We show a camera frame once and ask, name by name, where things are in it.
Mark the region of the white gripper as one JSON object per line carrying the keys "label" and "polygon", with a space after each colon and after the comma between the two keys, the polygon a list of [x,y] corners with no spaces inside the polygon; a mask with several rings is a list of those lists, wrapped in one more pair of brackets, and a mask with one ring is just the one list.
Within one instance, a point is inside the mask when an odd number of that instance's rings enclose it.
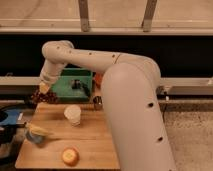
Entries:
{"label": "white gripper", "polygon": [[49,85],[54,84],[58,80],[64,68],[65,64],[45,61],[40,72],[40,78],[43,82],[39,84],[39,92],[47,94],[50,90]]}

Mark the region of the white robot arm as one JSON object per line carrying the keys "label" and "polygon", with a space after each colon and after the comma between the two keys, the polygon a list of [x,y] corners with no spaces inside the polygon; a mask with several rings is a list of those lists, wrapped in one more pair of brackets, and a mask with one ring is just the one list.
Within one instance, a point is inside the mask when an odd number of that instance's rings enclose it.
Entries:
{"label": "white robot arm", "polygon": [[151,58],[122,52],[76,49],[48,41],[42,82],[54,84],[68,64],[103,75],[101,96],[121,171],[177,171],[156,90],[161,73]]}

